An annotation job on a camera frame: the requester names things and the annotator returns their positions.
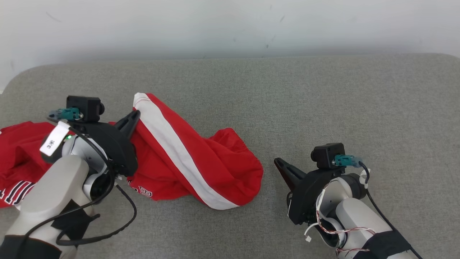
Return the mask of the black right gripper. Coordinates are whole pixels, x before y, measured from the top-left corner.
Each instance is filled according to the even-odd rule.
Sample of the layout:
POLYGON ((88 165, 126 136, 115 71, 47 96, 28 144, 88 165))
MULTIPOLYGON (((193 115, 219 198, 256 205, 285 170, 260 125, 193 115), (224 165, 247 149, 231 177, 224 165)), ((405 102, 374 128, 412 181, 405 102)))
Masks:
POLYGON ((345 168, 317 169, 305 173, 281 158, 275 158, 274 164, 292 191, 288 215, 295 225, 312 221, 316 200, 323 188, 345 173, 345 168))

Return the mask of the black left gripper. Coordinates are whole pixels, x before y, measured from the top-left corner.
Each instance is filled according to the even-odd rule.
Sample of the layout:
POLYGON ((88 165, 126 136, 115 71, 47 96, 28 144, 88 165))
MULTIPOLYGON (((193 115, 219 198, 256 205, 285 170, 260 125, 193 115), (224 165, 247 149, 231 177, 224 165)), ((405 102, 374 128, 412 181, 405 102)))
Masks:
POLYGON ((138 169, 136 149, 131 137, 139 122, 141 112, 133 110, 115 125, 109 123, 74 122, 73 127, 89 135, 110 158, 117 174, 131 177, 138 169))

